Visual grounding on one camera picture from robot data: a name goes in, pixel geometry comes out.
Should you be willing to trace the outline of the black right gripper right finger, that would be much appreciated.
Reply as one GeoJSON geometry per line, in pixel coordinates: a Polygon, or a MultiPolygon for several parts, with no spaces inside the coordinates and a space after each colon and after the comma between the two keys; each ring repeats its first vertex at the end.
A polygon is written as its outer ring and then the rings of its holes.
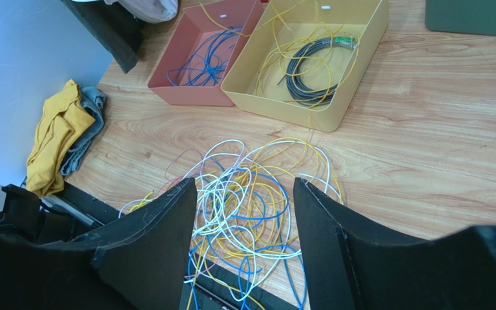
{"type": "Polygon", "coordinates": [[[425,240],[305,179],[293,194],[312,309],[496,309],[496,225],[425,240]]]}

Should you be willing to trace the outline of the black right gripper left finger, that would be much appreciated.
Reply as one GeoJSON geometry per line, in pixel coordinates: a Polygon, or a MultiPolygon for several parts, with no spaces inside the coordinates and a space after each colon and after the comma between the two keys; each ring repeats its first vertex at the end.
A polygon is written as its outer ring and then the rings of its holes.
{"type": "Polygon", "coordinates": [[[0,234],[0,309],[178,309],[197,190],[192,178],[69,241],[0,234]]]}

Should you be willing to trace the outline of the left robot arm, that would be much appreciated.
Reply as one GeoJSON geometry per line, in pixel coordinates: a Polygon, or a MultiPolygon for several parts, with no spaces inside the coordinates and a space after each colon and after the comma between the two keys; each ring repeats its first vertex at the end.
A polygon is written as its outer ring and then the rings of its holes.
{"type": "Polygon", "coordinates": [[[16,185],[0,185],[0,234],[36,244],[69,241],[81,228],[69,213],[55,210],[16,185]]]}

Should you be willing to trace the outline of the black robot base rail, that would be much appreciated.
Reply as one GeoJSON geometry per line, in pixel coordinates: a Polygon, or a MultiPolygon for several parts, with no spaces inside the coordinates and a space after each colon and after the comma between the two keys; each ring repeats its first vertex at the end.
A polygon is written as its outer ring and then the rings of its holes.
{"type": "MultiPolygon", "coordinates": [[[[66,183],[65,189],[41,199],[51,210],[73,215],[83,223],[97,226],[118,219],[119,211],[101,200],[66,183]]],[[[194,285],[184,284],[180,309],[298,309],[262,288],[256,288],[243,302],[237,302],[224,286],[208,278],[197,280],[194,285]]]]}

